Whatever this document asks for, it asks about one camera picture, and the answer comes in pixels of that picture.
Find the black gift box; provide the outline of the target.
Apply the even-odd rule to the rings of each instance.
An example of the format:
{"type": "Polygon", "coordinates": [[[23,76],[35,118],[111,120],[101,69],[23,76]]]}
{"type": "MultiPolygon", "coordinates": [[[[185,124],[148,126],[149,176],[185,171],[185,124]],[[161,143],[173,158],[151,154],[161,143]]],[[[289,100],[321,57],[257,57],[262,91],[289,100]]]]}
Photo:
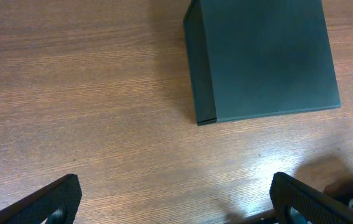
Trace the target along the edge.
{"type": "Polygon", "coordinates": [[[341,106],[321,0],[197,0],[183,20],[198,125],[341,106]]]}

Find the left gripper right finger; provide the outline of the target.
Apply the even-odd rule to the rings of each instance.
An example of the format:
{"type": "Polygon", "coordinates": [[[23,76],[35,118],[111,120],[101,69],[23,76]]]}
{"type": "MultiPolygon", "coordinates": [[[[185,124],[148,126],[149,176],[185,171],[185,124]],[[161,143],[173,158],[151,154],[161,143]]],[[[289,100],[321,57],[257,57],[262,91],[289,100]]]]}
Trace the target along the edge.
{"type": "Polygon", "coordinates": [[[353,223],[353,179],[335,182],[320,192],[277,172],[270,198],[279,223],[353,223]]]}

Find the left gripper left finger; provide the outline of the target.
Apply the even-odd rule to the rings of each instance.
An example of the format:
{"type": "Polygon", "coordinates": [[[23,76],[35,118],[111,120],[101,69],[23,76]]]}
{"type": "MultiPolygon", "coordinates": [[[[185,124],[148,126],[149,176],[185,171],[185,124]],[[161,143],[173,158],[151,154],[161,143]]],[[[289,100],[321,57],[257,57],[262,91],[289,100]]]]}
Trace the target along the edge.
{"type": "Polygon", "coordinates": [[[67,174],[0,210],[0,224],[73,224],[81,198],[78,176],[67,174]]]}

